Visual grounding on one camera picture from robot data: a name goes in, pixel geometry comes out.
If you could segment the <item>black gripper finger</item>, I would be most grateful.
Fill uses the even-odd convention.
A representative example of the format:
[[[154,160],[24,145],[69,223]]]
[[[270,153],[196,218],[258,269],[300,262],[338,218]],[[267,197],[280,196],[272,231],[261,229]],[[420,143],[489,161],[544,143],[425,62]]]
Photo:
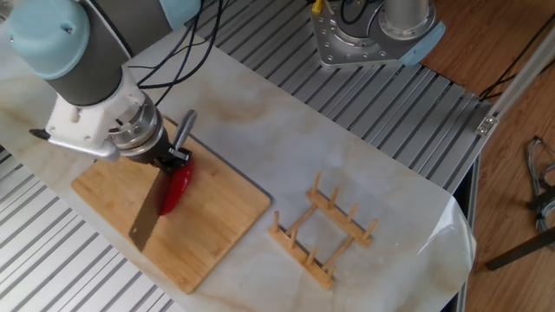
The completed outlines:
[[[187,167],[192,159],[192,152],[184,147],[171,149],[171,167]]]
[[[185,161],[180,158],[162,159],[158,158],[153,161],[153,165],[158,167],[166,174],[174,174],[179,169],[185,167]]]

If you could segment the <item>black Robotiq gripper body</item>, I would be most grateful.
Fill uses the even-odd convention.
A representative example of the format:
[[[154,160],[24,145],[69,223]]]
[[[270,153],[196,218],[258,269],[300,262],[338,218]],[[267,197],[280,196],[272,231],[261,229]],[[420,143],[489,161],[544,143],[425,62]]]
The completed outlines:
[[[127,150],[127,157],[134,162],[153,165],[156,161],[169,162],[172,144],[166,129],[157,130],[145,143]]]

